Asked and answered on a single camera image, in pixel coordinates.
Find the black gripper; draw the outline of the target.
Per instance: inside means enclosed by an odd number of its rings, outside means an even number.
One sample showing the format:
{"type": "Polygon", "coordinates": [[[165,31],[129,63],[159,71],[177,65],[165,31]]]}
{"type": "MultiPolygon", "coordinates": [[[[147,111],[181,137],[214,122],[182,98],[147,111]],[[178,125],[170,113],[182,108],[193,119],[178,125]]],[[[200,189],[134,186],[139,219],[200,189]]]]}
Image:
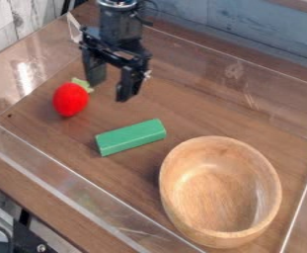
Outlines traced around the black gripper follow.
{"type": "Polygon", "coordinates": [[[98,27],[83,27],[82,61],[87,82],[101,85],[107,63],[122,68],[117,101],[127,102],[141,92],[153,58],[142,44],[146,21],[138,13],[102,13],[98,27]]]}

